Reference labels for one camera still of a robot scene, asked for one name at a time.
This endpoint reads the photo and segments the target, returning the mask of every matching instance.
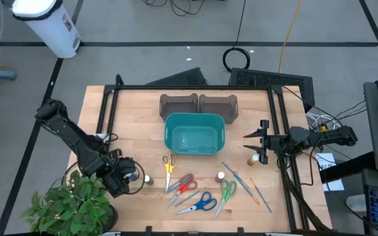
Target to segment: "green scissors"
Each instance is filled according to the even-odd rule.
[[[217,209],[217,213],[215,213],[214,220],[217,219],[217,216],[220,214],[222,208],[224,207],[228,199],[233,197],[234,194],[236,194],[237,192],[236,181],[223,180],[221,182],[221,190],[222,190],[221,203]]]

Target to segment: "small bottle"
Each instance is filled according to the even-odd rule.
[[[224,172],[218,172],[217,176],[215,177],[215,181],[217,183],[221,183],[224,179]]]
[[[259,161],[259,156],[254,154],[251,158],[249,158],[249,160],[247,160],[247,164],[249,166],[253,166],[258,161]]]
[[[149,175],[146,174],[144,177],[144,183],[151,186],[154,184],[154,180],[153,178],[151,178]]]

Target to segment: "paper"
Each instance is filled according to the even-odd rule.
[[[316,153],[316,158],[319,162],[319,165],[322,167],[322,169],[326,169],[326,168],[333,167],[333,166],[336,165],[334,163],[335,159],[333,158],[332,153]],[[343,191],[344,190],[344,185],[342,184],[342,180],[335,180],[335,181],[329,182],[328,184],[329,184],[329,188],[330,188],[331,191]],[[326,184],[323,184],[323,190],[329,191],[327,189]]]

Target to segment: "gray plastic tray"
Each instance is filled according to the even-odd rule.
[[[199,96],[199,112],[220,115],[226,124],[232,124],[239,116],[237,97],[208,97],[202,94]]]
[[[189,96],[160,96],[160,116],[163,121],[173,113],[198,113],[198,95]]]

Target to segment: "scissor handle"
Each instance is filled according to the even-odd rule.
[[[170,172],[173,170],[173,168],[177,164],[177,156],[174,153],[169,154],[169,165],[170,165]]]
[[[193,179],[194,179],[193,174],[187,174],[180,179],[180,185],[182,186],[184,183],[187,184],[189,181]]]
[[[217,205],[217,200],[212,197],[210,192],[206,191],[196,205],[197,208],[199,205],[202,210],[212,210]]]
[[[185,184],[181,184],[180,187],[178,188],[178,191],[180,191],[180,193],[183,193],[186,190],[196,189],[197,186],[198,186],[198,183],[196,181],[194,181],[193,179],[191,179],[188,182],[186,182]]]
[[[237,183],[232,180],[223,180],[221,182],[222,198],[227,201],[229,198],[233,197],[237,192]]]
[[[163,157],[161,157],[161,162],[164,164],[164,165],[169,165],[169,160],[170,158],[166,155],[164,155]]]

